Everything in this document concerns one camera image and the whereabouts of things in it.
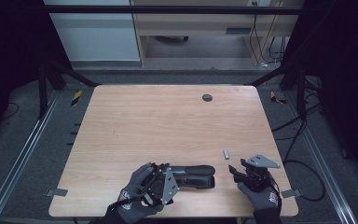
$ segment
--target black curtain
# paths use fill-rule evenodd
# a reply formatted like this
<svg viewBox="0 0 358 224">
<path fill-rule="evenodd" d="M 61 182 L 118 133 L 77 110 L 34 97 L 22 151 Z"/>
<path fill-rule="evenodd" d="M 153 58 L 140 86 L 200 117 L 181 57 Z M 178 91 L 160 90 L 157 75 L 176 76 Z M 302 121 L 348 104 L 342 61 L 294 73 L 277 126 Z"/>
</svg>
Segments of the black curtain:
<svg viewBox="0 0 358 224">
<path fill-rule="evenodd" d="M 37 80 L 42 63 L 54 61 L 72 69 L 49 14 L 21 9 L 29 4 L 44 2 L 0 0 L 0 121 L 10 93 Z"/>
<path fill-rule="evenodd" d="M 306 1 L 305 6 L 328 7 L 332 1 Z M 337 0 L 323 24 L 322 18 L 300 16 L 290 38 L 283 62 L 312 35 L 297 66 L 306 75 L 322 81 L 321 100 L 344 151 L 358 160 L 358 2 Z M 286 76 L 296 77 L 297 69 Z"/>
</svg>

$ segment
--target gray floor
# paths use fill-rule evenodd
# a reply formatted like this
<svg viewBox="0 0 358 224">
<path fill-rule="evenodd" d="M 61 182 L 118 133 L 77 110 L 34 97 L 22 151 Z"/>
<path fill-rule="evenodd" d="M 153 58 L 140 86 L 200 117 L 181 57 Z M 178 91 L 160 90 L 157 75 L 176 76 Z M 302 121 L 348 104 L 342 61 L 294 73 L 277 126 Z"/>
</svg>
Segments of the gray floor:
<svg viewBox="0 0 358 224">
<path fill-rule="evenodd" d="M 121 67 L 116 71 L 82 71 L 90 79 L 103 84 L 233 84 L 249 83 L 266 74 L 269 67 L 254 66 L 249 55 L 244 53 L 244 44 L 240 38 L 190 37 L 188 42 L 165 37 L 153 38 L 150 42 L 145 67 Z M 92 88 L 77 83 L 69 77 L 65 78 L 68 85 L 59 92 L 57 105 L 48 120 L 46 128 L 34 147 L 16 187 L 6 202 L 0 221 L 6 223 L 53 223 L 65 221 L 50 217 L 48 207 L 51 198 L 45 196 L 47 189 L 57 187 L 63 167 L 71 151 L 70 143 L 76 136 L 71 134 L 78 130 L 92 95 Z M 270 101 L 270 92 L 275 91 L 278 99 L 287 99 L 294 94 L 291 91 L 282 92 L 278 88 L 279 77 L 258 87 L 260 99 L 265 108 L 271 128 L 278 127 L 296 115 L 290 104 L 281 105 Z M 76 91 L 83 94 L 77 106 L 70 106 Z M 37 83 L 29 83 L 13 91 L 9 105 L 0 124 L 0 187 L 5 182 L 7 174 L 29 134 L 37 122 L 38 92 Z M 318 104 L 317 97 L 309 98 L 308 106 Z M 307 127 L 313 139 L 323 154 L 328 167 L 331 169 L 346 202 L 358 222 L 358 164 L 356 161 L 341 157 L 339 144 L 332 133 L 325 116 L 316 110 L 308 116 Z M 274 133 L 276 143 L 282 156 L 290 147 L 291 139 L 299 128 L 294 123 Z M 303 161 L 315 170 L 318 167 L 310 155 L 305 134 L 301 134 L 289 159 Z M 297 163 L 287 163 L 286 171 L 294 189 L 311 198 L 319 197 L 322 187 L 316 175 Z M 285 217 L 285 223 L 341 223 L 337 214 L 338 208 L 331 194 L 326 193 L 317 203 L 303 198 L 296 198 L 299 214 L 295 217 Z M 183 220 L 184 223 L 227 223 L 227 220 L 193 219 Z"/>
</svg>

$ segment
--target metal frame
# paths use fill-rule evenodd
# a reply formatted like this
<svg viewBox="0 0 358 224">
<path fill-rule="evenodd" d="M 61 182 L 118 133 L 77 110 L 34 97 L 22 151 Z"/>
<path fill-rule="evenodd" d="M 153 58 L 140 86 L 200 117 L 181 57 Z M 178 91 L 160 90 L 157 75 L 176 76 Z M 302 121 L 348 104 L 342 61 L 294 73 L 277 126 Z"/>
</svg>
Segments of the metal frame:
<svg viewBox="0 0 358 224">
<path fill-rule="evenodd" d="M 296 103 L 294 97 L 289 94 L 285 93 L 287 102 L 289 103 L 293 113 L 297 116 L 296 110 Z M 339 219 L 341 219 L 342 223 L 345 224 L 355 224 L 357 223 L 356 218 L 345 199 L 344 194 L 342 193 L 341 188 L 339 187 L 338 182 L 334 178 L 333 173 L 331 172 L 330 168 L 327 165 L 327 162 L 324 160 L 324 156 L 322 155 L 318 145 L 316 144 L 315 140 L 312 137 L 312 134 L 308 127 L 305 127 L 304 130 L 304 137 L 306 140 L 306 144 L 308 145 L 308 149 L 310 151 L 310 156 L 312 157 L 313 162 L 315 162 L 315 166 L 318 168 L 321 177 L 324 180 L 326 185 L 327 193 L 330 196 L 330 199 L 337 210 L 337 214 Z"/>
<path fill-rule="evenodd" d="M 54 91 L 52 96 L 50 97 L 50 101 L 48 103 L 48 111 L 46 115 L 39 119 L 34 126 L 33 131 L 31 132 L 27 142 L 25 143 L 24 147 L 21 150 L 21 153 L 19 157 L 14 162 L 9 174 L 7 175 L 7 178 L 0 188 L 0 215 L 2 213 L 2 210 L 5 207 L 5 204 L 10 197 L 11 192 L 16 187 L 17 181 L 19 180 L 21 173 L 27 164 L 29 158 L 32 155 L 32 152 L 34 151 L 34 147 L 36 146 L 39 137 L 41 136 L 43 130 L 45 129 L 48 120 L 50 119 L 50 116 L 55 108 L 55 105 L 57 104 L 57 100 L 60 97 L 61 92 L 60 91 Z"/>
<path fill-rule="evenodd" d="M 47 13 L 140 13 L 140 14 L 257 14 L 302 15 L 324 13 L 322 8 L 303 7 L 198 7 L 198 6 L 25 6 L 24 10 Z"/>
</svg>

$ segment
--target metal bracket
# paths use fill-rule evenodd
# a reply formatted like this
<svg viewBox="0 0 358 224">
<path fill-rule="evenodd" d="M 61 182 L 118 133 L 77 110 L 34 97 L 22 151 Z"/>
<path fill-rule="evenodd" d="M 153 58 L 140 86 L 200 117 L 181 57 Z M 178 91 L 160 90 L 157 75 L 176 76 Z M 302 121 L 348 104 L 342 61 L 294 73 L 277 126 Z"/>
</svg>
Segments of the metal bracket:
<svg viewBox="0 0 358 224">
<path fill-rule="evenodd" d="M 179 191 L 179 186 L 176 183 L 175 177 L 173 176 L 172 168 L 168 167 L 165 173 L 164 191 L 162 193 L 162 203 L 167 204 L 178 191 Z"/>
<path fill-rule="evenodd" d="M 280 164 L 272 161 L 261 154 L 257 154 L 250 159 L 245 160 L 246 163 L 254 167 L 268 167 L 268 168 L 281 168 Z"/>
<path fill-rule="evenodd" d="M 68 193 L 67 189 L 48 189 L 45 195 L 49 197 L 53 197 L 54 195 L 65 197 L 66 193 Z"/>
<path fill-rule="evenodd" d="M 302 196 L 302 193 L 298 189 L 289 189 L 281 192 L 283 198 Z"/>
</svg>

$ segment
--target black pole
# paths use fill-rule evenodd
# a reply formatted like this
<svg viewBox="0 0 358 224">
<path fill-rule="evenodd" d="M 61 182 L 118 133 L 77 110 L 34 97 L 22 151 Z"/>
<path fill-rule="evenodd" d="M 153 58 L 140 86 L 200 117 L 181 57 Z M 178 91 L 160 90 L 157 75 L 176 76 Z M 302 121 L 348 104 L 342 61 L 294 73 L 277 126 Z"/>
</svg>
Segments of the black pole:
<svg viewBox="0 0 358 224">
<path fill-rule="evenodd" d="M 38 82 L 39 82 L 39 99 L 40 99 L 40 110 L 39 119 L 42 119 L 48 109 L 48 91 L 46 85 L 46 74 L 44 65 L 41 64 L 38 69 Z"/>
<path fill-rule="evenodd" d="M 307 111 L 305 108 L 305 71 L 303 66 L 298 68 L 298 75 L 297 75 L 297 102 L 296 102 L 296 109 L 298 115 L 301 117 L 302 120 L 305 120 L 307 117 Z"/>
<path fill-rule="evenodd" d="M 201 6 L 25 6 L 21 9 L 47 13 L 140 13 L 140 14 L 242 14 L 302 15 L 323 13 L 320 8 L 303 7 L 201 7 Z"/>
</svg>

